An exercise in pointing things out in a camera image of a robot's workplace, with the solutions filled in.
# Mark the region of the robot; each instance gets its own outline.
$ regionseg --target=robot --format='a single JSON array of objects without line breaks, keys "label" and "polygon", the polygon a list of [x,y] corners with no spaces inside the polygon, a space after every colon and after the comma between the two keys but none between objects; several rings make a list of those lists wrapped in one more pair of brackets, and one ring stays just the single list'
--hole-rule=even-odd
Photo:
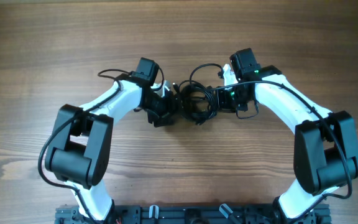
[{"label": "robot", "polygon": [[[46,183],[70,189],[77,206],[62,206],[55,224],[263,224],[331,223],[328,205],[319,203],[327,197],[347,199],[352,194],[352,180],[358,178],[358,140],[354,120],[346,111],[333,113],[312,102],[294,88],[273,65],[261,67],[251,49],[230,56],[231,66],[206,64],[196,68],[189,80],[171,85],[167,80],[155,83],[162,69],[153,60],[141,58],[133,72],[104,70],[100,77],[112,78],[114,85],[97,99],[79,107],[64,105],[58,111],[52,135],[41,150],[38,169]],[[212,88],[192,80],[203,67],[218,67],[224,86]],[[118,77],[103,75],[121,72]],[[201,92],[204,97],[193,96]],[[200,110],[200,101],[208,103]],[[267,204],[217,207],[140,207],[115,205],[103,182],[111,147],[112,129],[132,110],[147,112],[155,127],[172,125],[174,115],[201,125],[218,111],[247,111],[254,103],[270,108],[295,135],[293,168],[296,179],[282,195]],[[82,145],[70,136],[87,136]],[[334,142],[325,149],[323,141]],[[53,172],[64,184],[46,178],[42,170]],[[347,185],[347,194],[333,193]]]}]

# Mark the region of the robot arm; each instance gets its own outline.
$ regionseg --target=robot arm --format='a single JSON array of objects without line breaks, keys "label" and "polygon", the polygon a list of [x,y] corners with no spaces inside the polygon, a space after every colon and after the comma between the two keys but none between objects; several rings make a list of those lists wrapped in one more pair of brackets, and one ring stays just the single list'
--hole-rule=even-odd
[{"label": "robot arm", "polygon": [[[267,83],[241,85],[242,82],[271,81],[283,84],[301,96],[333,127],[336,136],[341,140],[351,178],[358,177],[358,143],[354,122],[349,114],[345,111],[332,113],[313,103],[291,86],[275,67],[260,68],[250,49],[236,52],[232,55],[231,62],[234,72],[231,72],[229,65],[223,69],[224,84],[228,87],[217,93],[221,106],[233,108],[233,105],[240,106],[251,100],[257,101],[270,108],[295,134],[296,179],[276,201],[276,208],[282,214],[282,220],[297,218],[308,211],[324,194],[343,186],[346,183],[346,175],[336,148],[323,148],[323,141],[332,139],[319,124],[319,118],[297,97],[279,86]],[[102,180],[108,164],[114,124],[127,112],[138,107],[146,110],[149,122],[154,126],[172,124],[171,115],[180,107],[167,81],[162,83],[159,91],[152,91],[151,87],[156,86],[154,81],[158,69],[155,62],[142,58],[135,72],[131,75],[122,74],[117,78],[122,87],[114,98],[85,114],[79,121],[68,125],[49,145],[45,158],[47,170],[52,171],[58,180],[80,190],[86,207],[95,220],[105,220],[114,211],[114,201],[108,195]],[[100,97],[79,108],[65,105],[59,111],[55,127],[81,111],[92,108],[112,95],[117,88],[119,85],[115,83]],[[70,141],[71,135],[81,134],[89,136],[86,146]],[[80,213],[87,217],[78,196],[73,193],[80,204]]]}]

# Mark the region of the brown floor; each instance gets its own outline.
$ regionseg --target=brown floor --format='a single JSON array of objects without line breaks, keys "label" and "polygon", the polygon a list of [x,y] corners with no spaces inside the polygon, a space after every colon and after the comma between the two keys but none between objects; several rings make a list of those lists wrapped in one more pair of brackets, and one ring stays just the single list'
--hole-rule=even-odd
[{"label": "brown floor", "polygon": [[[68,190],[45,184],[37,158],[59,107],[111,86],[105,68],[152,58],[180,82],[202,63],[252,47],[321,106],[353,115],[358,134],[358,1],[117,2],[0,5],[0,223],[51,223]],[[222,85],[216,69],[195,79]],[[294,179],[293,135],[266,107],[252,119],[218,114],[202,126],[154,128],[129,113],[115,127],[108,173],[118,205],[271,202]],[[333,223],[358,223],[329,199]]]}]

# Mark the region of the kneeling robot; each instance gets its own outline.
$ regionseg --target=kneeling robot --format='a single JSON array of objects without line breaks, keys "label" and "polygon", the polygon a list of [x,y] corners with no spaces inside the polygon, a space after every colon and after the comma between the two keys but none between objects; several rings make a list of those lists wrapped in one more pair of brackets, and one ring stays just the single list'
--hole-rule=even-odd
[{"label": "kneeling robot", "polygon": [[[331,223],[329,206],[319,204],[327,197],[347,199],[352,179],[358,178],[358,141],[354,120],[346,111],[333,113],[312,102],[287,81],[274,66],[261,67],[251,49],[230,56],[230,65],[206,64],[196,68],[190,79],[171,85],[154,83],[162,69],[153,60],[141,58],[136,71],[104,70],[98,75],[112,78],[113,86],[94,101],[79,107],[64,105],[58,111],[52,135],[41,150],[38,169],[48,184],[70,189],[77,206],[56,209],[56,224],[263,224]],[[220,69],[224,86],[205,87],[191,80],[203,67]],[[116,71],[118,77],[103,75]],[[205,96],[194,96],[201,92]],[[208,107],[198,108],[200,101]],[[254,102],[270,108],[294,133],[293,168],[296,179],[290,188],[272,203],[211,207],[140,207],[115,205],[103,182],[106,172],[112,128],[126,113],[147,112],[155,127],[171,125],[175,114],[200,125],[218,111],[247,111]],[[87,136],[86,145],[70,136]],[[334,142],[325,149],[323,142]],[[42,170],[53,172],[63,184],[46,178]],[[333,192],[347,185],[347,194]]]}]

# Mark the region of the brown background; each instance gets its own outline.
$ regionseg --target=brown background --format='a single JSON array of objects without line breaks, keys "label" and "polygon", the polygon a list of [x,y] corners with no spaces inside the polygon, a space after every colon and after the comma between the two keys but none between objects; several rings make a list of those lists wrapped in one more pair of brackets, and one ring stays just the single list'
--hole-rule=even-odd
[{"label": "brown background", "polygon": [[[37,157],[65,103],[111,86],[105,68],[154,59],[172,82],[252,47],[321,106],[346,110],[358,134],[358,1],[150,1],[0,5],[0,223],[51,223],[68,190],[45,184]],[[195,79],[222,85],[215,68]],[[129,113],[113,131],[105,175],[118,205],[271,202],[294,179],[293,135],[266,107],[252,119],[218,114],[202,126],[154,128]],[[329,199],[334,223],[358,223]]]}]

